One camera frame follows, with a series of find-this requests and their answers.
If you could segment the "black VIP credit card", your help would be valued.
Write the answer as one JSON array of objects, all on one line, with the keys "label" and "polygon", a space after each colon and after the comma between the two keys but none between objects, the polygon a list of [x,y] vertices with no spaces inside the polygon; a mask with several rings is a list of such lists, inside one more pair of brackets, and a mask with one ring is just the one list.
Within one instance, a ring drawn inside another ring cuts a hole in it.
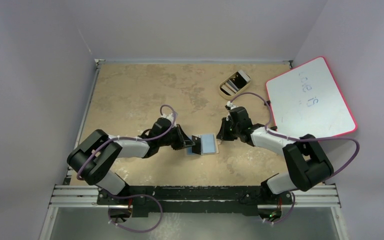
[{"label": "black VIP credit card", "polygon": [[191,152],[196,155],[202,154],[202,139],[199,135],[192,135],[191,139],[194,145],[191,147]]}]

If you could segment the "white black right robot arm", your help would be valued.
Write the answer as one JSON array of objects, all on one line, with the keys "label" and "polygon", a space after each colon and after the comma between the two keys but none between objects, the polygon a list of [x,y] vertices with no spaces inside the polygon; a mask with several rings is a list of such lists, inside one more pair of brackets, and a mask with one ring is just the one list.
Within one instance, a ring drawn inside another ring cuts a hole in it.
[{"label": "white black right robot arm", "polygon": [[260,196],[268,204],[281,193],[308,191],[334,173],[334,168],[320,144],[311,134],[297,140],[271,134],[266,125],[253,124],[243,106],[228,106],[216,138],[221,141],[240,139],[252,147],[263,148],[284,157],[287,172],[277,173],[261,183]]}]

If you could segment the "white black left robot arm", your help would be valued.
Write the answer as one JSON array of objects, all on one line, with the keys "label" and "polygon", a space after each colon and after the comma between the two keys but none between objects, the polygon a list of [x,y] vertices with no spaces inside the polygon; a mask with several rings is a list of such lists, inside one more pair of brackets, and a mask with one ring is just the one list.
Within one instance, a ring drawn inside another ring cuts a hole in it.
[{"label": "white black left robot arm", "polygon": [[116,159],[147,159],[161,147],[170,146],[178,151],[195,144],[179,124],[168,117],[160,117],[137,137],[112,136],[97,129],[68,155],[66,161],[75,170],[78,179],[106,190],[112,201],[122,205],[129,199],[129,185],[111,171]]}]

